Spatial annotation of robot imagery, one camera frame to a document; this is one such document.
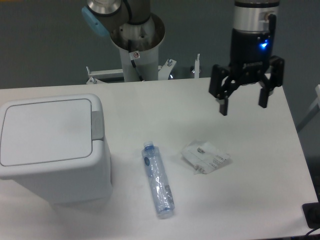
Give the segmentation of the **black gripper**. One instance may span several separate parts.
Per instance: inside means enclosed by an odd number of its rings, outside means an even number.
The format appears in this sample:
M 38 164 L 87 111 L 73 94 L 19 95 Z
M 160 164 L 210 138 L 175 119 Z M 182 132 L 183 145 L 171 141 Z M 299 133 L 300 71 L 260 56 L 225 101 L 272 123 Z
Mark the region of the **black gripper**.
M 229 67 L 218 64 L 212 67 L 208 90 L 218 101 L 223 116 L 228 114 L 229 97 L 240 85 L 259 81 L 258 105 L 267 107 L 274 88 L 283 85 L 285 70 L 285 60 L 272 56 L 272 49 L 273 32 L 232 30 Z M 270 78 L 267 78 L 264 74 L 269 66 Z

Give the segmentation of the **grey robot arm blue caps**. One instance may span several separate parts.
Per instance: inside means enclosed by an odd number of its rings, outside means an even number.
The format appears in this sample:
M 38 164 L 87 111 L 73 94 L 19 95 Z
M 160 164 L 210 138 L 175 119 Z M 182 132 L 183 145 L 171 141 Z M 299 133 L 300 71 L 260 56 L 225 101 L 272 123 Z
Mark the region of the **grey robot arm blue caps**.
M 272 54 L 279 1 L 236 0 L 230 62 L 214 65 L 209 93 L 228 113 L 231 94 L 241 86 L 259 83 L 259 105 L 266 108 L 274 89 L 282 86 L 285 61 Z M 110 36 L 118 48 L 126 82 L 166 80 L 168 65 L 159 67 L 159 46 L 165 37 L 162 20 L 151 12 L 148 0 L 89 0 L 83 18 L 99 36 Z

